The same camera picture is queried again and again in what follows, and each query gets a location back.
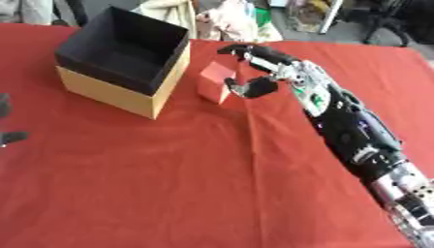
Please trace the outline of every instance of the open box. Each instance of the open box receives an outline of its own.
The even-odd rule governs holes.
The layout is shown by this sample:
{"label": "open box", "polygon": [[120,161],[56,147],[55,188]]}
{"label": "open box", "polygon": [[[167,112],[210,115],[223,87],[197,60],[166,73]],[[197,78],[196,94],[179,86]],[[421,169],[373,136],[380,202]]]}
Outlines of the open box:
{"label": "open box", "polygon": [[69,91],[155,119],[190,62],[188,30],[106,9],[55,52]]}

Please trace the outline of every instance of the wooden block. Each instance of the wooden block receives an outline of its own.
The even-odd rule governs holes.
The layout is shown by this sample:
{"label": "wooden block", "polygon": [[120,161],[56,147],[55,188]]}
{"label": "wooden block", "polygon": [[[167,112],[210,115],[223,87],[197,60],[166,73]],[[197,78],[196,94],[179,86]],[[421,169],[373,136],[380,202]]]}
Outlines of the wooden block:
{"label": "wooden block", "polygon": [[231,93],[224,80],[225,78],[234,77],[235,72],[233,70],[217,62],[212,62],[201,72],[198,82],[198,93],[205,99],[220,105]]}

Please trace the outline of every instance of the prosthetic hand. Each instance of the prosthetic hand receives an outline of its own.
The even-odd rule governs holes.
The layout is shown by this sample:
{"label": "prosthetic hand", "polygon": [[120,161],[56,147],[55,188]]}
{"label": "prosthetic hand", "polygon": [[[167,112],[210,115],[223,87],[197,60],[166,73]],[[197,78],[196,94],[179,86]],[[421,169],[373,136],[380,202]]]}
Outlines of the prosthetic hand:
{"label": "prosthetic hand", "polygon": [[240,97],[261,97],[276,91],[277,81],[284,80],[327,147],[395,226],[415,247],[434,247],[434,185],[406,158],[400,140],[361,100],[320,66],[270,47],[231,45],[218,52],[269,73],[243,85],[227,78],[226,85]]}
{"label": "prosthetic hand", "polygon": [[[0,118],[6,117],[11,111],[11,105],[9,104],[9,96],[4,93],[0,93]],[[24,132],[0,132],[0,146],[4,147],[9,143],[25,140],[27,133]]]}

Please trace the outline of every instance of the white object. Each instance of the white object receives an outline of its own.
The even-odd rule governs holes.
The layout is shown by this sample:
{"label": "white object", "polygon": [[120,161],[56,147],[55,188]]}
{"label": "white object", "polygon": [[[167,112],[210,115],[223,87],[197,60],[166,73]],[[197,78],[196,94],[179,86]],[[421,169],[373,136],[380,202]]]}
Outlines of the white object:
{"label": "white object", "polygon": [[343,3],[344,0],[333,0],[333,3],[331,3],[331,8],[325,16],[325,20],[321,26],[320,34],[325,34],[328,31],[328,28],[330,28],[331,23],[333,23]]}
{"label": "white object", "polygon": [[148,0],[133,12],[185,27],[190,30],[190,39],[197,38],[196,13],[191,0]]}
{"label": "white object", "polygon": [[268,0],[268,4],[271,7],[286,7],[290,0]]}
{"label": "white object", "polygon": [[225,0],[218,8],[196,16],[199,38],[236,42],[255,42],[258,25],[254,6],[246,0]]}

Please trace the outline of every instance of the red cloth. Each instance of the red cloth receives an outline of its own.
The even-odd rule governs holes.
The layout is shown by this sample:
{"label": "red cloth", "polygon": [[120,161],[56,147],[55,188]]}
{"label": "red cloth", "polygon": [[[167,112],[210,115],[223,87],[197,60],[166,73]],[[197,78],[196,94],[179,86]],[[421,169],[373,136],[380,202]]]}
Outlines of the red cloth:
{"label": "red cloth", "polygon": [[[191,66],[153,121],[64,89],[53,52],[72,32],[0,25],[0,92],[14,105],[0,128],[31,133],[0,149],[0,247],[409,247],[286,88],[222,106],[197,94],[223,44],[193,41]],[[418,54],[272,46],[322,65],[434,174],[434,74]]]}

